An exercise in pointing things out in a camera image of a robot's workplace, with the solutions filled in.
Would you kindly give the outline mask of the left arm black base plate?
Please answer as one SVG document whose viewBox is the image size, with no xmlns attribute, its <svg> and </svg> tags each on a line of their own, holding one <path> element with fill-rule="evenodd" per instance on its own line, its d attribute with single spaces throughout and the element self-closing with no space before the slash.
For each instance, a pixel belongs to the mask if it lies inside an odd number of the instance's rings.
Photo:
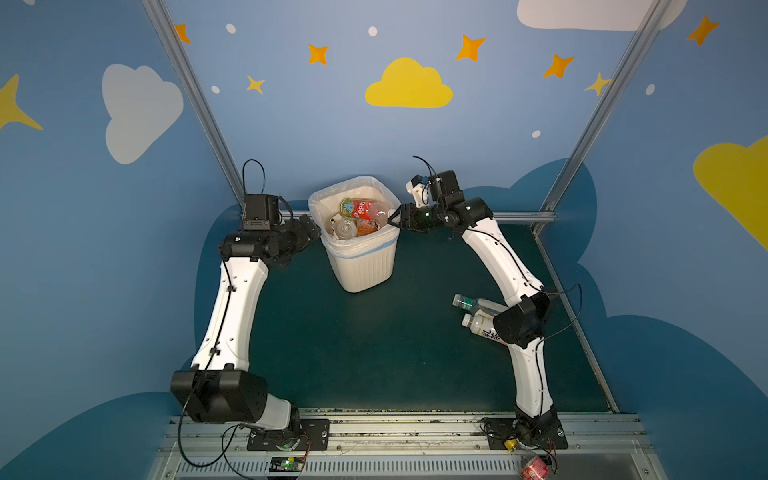
<svg viewBox="0 0 768 480">
<path fill-rule="evenodd" d="M 300 419 L 286 430 L 252 429 L 248 451 L 326 451 L 331 422 L 327 418 Z"/>
</svg>

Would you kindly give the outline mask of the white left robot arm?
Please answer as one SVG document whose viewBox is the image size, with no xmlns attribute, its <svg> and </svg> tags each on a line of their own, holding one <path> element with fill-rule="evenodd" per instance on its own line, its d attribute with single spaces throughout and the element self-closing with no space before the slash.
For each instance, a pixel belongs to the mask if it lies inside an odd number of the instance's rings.
<svg viewBox="0 0 768 480">
<path fill-rule="evenodd" d="M 320 237 L 307 215 L 269 229 L 241 230 L 219 246 L 220 281 L 210 322 L 187 370 L 176 371 L 171 392 L 198 423 L 237 422 L 293 438 L 299 414 L 288 400 L 268 392 L 267 381 L 249 371 L 250 339 L 260 293 L 272 266 Z"/>
</svg>

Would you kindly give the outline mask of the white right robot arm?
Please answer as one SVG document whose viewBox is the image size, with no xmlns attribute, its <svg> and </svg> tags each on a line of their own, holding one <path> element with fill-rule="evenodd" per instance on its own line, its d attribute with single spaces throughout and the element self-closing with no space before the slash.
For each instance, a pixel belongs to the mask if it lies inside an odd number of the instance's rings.
<svg viewBox="0 0 768 480">
<path fill-rule="evenodd" d="M 450 227 L 477 254 L 506 305 L 491 318 L 511 357 L 516 382 L 515 436 L 527 446 L 547 447 L 560 441 L 562 424 L 549 392 L 544 361 L 544 326 L 553 295 L 514 252 L 489 207 L 480 198 L 448 207 L 407 203 L 389 215 L 388 223 L 415 232 Z"/>
</svg>

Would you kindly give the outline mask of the clear green cap water bottle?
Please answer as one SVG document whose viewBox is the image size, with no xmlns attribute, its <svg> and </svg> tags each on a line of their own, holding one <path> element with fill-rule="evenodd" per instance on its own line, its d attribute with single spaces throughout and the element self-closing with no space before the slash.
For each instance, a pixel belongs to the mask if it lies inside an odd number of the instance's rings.
<svg viewBox="0 0 768 480">
<path fill-rule="evenodd" d="M 484 298 L 470 298 L 461 294 L 454 295 L 452 305 L 472 315 L 483 311 L 491 317 L 499 315 L 508 309 L 506 305 L 498 304 Z"/>
</svg>

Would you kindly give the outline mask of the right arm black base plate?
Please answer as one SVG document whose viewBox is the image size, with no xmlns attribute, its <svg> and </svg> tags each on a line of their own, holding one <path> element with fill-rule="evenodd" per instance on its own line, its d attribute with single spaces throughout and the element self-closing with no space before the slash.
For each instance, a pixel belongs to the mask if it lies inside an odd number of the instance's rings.
<svg viewBox="0 0 768 480">
<path fill-rule="evenodd" d="M 569 447 L 565 430 L 554 411 L 536 418 L 525 415 L 520 418 L 484 417 L 480 429 L 491 450 L 505 449 L 505 443 L 510 440 L 532 449 L 565 450 Z"/>
</svg>

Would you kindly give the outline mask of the red green label soda bottle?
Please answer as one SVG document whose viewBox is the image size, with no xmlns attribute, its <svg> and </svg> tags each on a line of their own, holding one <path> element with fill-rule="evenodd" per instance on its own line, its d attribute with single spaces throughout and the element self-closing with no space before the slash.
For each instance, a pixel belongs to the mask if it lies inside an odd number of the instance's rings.
<svg viewBox="0 0 768 480">
<path fill-rule="evenodd" d="M 345 198 L 340 203 L 340 214 L 343 217 L 358 220 L 386 223 L 389 217 L 389 207 L 376 200 Z"/>
</svg>

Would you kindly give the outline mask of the crane label clear bottle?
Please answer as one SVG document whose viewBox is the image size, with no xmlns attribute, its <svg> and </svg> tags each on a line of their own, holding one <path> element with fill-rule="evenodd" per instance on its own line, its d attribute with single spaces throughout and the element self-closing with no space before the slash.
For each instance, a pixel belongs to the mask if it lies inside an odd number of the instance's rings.
<svg viewBox="0 0 768 480">
<path fill-rule="evenodd" d="M 357 222 L 353 218 L 335 215 L 329 223 L 331 234 L 338 240 L 351 240 L 358 236 Z"/>
</svg>

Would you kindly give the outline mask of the orange white label bottle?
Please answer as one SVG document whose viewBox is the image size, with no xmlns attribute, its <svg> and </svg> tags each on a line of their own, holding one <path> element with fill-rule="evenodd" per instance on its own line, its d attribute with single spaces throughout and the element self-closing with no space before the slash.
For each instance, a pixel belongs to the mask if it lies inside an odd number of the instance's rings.
<svg viewBox="0 0 768 480">
<path fill-rule="evenodd" d="M 506 342 L 497 334 L 493 318 L 482 313 L 466 313 L 462 319 L 462 326 L 468 328 L 473 334 L 495 341 L 502 345 Z"/>
</svg>

